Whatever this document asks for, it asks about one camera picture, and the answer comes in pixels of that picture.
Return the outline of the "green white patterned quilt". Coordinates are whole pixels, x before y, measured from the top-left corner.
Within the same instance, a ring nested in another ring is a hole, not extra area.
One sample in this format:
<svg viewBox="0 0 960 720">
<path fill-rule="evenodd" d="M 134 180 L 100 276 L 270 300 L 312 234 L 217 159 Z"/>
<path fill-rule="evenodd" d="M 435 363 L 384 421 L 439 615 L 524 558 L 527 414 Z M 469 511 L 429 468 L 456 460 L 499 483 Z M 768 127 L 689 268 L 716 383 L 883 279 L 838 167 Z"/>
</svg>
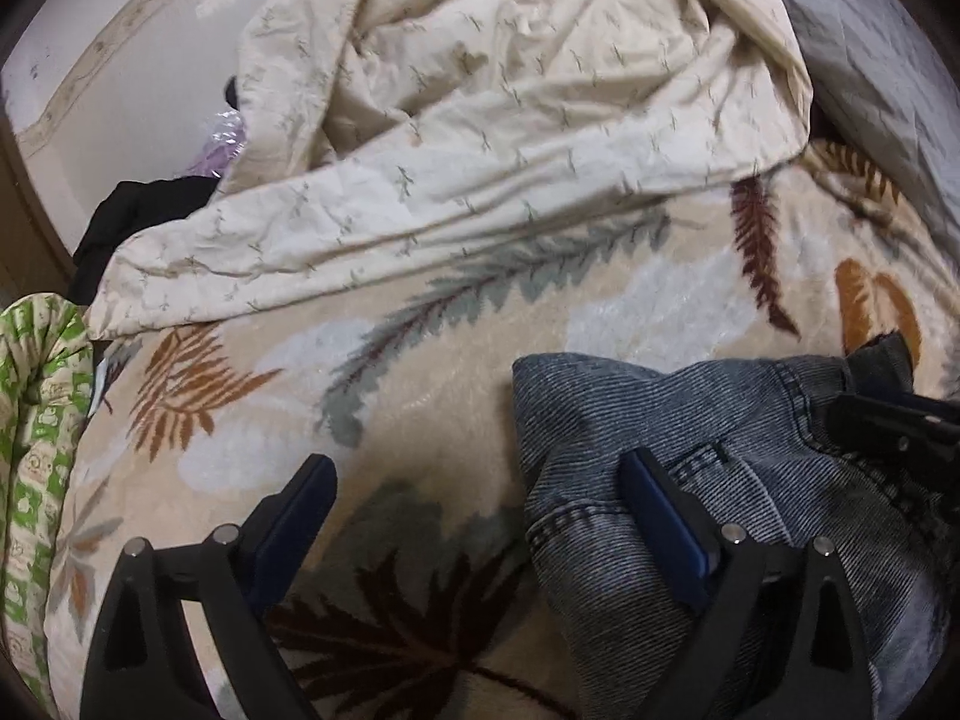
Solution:
<svg viewBox="0 0 960 720">
<path fill-rule="evenodd" d="M 53 551 L 93 387 L 82 312 L 32 294 L 2 312 L 2 645 L 53 707 L 44 634 Z"/>
</svg>

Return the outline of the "leaf pattern fleece blanket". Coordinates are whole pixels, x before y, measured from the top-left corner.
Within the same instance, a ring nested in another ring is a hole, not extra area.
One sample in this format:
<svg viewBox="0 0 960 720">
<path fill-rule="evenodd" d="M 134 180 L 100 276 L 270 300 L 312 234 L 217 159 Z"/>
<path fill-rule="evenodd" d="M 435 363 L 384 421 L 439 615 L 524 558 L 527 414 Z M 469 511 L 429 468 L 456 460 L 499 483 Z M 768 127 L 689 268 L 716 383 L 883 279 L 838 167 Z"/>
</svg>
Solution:
<svg viewBox="0 0 960 720">
<path fill-rule="evenodd" d="M 526 538 L 512 368 L 844 358 L 896 333 L 958 394 L 958 270 L 843 146 L 385 283 L 98 349 L 46 614 L 60 715 L 127 541 L 242 522 L 314 454 L 337 495 L 265 626 L 325 718 L 589 718 Z"/>
</svg>

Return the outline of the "cream patterned duvet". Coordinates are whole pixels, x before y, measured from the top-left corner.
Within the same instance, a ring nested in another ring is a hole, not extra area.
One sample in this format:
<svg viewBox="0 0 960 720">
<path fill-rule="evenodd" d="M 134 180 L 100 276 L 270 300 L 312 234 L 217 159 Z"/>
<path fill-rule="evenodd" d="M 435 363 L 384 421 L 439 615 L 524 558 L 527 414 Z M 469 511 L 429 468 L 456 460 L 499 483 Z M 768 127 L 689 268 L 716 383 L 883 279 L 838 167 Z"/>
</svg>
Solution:
<svg viewBox="0 0 960 720">
<path fill-rule="evenodd" d="M 238 46 L 244 148 L 124 242 L 116 338 L 244 316 L 765 171 L 811 132 L 781 0 L 267 0 Z"/>
</svg>

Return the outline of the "black garment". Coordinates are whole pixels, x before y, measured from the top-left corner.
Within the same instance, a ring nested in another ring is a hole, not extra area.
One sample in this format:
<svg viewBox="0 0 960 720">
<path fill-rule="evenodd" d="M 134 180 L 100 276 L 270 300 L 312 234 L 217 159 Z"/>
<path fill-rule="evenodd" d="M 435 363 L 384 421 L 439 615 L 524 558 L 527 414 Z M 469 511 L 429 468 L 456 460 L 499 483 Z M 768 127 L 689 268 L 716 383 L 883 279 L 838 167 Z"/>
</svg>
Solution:
<svg viewBox="0 0 960 720">
<path fill-rule="evenodd" d="M 203 176 L 117 184 L 94 210 L 73 252 L 75 275 L 67 299 L 76 305 L 90 305 L 119 245 L 144 229 L 192 215 L 208 203 L 217 185 L 217 177 Z"/>
</svg>

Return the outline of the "grey quilted pillow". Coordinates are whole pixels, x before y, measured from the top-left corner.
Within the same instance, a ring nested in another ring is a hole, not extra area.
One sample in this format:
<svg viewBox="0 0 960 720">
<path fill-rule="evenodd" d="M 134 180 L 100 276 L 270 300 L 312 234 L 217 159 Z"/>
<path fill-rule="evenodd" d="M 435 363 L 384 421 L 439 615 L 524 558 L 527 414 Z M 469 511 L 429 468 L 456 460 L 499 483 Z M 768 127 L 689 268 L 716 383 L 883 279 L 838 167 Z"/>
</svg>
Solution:
<svg viewBox="0 0 960 720">
<path fill-rule="evenodd" d="M 931 39 L 900 0 L 782 1 L 818 105 L 957 249 L 958 89 Z"/>
</svg>

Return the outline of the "purple plastic bag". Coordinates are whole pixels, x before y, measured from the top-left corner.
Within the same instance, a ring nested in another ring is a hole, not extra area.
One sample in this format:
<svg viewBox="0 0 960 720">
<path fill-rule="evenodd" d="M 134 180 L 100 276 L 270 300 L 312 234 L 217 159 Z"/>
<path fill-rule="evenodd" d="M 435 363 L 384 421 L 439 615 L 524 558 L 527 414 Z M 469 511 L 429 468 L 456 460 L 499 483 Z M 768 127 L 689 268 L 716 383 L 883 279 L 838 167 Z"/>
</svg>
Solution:
<svg viewBox="0 0 960 720">
<path fill-rule="evenodd" d="M 241 154 L 247 140 L 245 122 L 239 110 L 226 109 L 215 117 L 199 156 L 185 170 L 187 176 L 221 179 Z"/>
</svg>

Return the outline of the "wooden door frame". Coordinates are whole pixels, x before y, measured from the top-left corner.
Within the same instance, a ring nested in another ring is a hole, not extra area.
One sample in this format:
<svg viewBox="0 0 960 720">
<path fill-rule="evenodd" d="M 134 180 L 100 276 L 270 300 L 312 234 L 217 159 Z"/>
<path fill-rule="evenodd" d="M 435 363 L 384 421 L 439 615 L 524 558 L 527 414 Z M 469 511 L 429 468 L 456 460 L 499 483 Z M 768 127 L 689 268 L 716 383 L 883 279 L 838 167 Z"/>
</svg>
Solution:
<svg viewBox="0 0 960 720">
<path fill-rule="evenodd" d="M 0 181 L 3 293 L 11 299 L 32 293 L 67 294 L 75 268 L 32 187 L 6 115 Z"/>
</svg>

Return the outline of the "blue denim pants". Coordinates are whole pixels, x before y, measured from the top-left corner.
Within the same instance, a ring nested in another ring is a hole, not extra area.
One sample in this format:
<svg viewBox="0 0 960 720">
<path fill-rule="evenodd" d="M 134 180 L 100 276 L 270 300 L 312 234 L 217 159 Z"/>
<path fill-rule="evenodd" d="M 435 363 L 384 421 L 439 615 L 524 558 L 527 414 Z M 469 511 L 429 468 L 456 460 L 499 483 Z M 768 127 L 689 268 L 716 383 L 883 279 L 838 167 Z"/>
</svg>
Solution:
<svg viewBox="0 0 960 720">
<path fill-rule="evenodd" d="M 946 650 L 958 533 L 934 494 L 840 449 L 825 413 L 839 395 L 912 385 L 896 333 L 844 358 L 723 359 L 672 374 L 583 355 L 516 361 L 527 544 L 586 717 L 633 717 L 690 628 L 615 488 L 619 458 L 638 447 L 721 522 L 768 543 L 830 538 L 864 624 L 875 715 L 907 710 Z"/>
</svg>

